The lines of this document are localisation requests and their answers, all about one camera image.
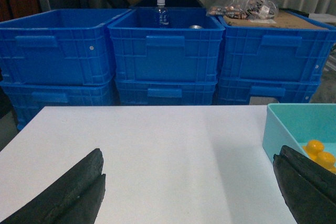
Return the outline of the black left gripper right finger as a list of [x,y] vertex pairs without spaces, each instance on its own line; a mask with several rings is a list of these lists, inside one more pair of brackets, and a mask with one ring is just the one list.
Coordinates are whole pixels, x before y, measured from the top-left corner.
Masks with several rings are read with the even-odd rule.
[[335,174],[287,145],[272,166],[296,223],[335,223]]

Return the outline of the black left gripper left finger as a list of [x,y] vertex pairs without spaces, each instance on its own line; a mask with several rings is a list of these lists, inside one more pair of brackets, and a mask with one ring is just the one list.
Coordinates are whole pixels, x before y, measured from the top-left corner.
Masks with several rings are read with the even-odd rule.
[[1,223],[95,223],[106,192],[103,154],[92,150]]

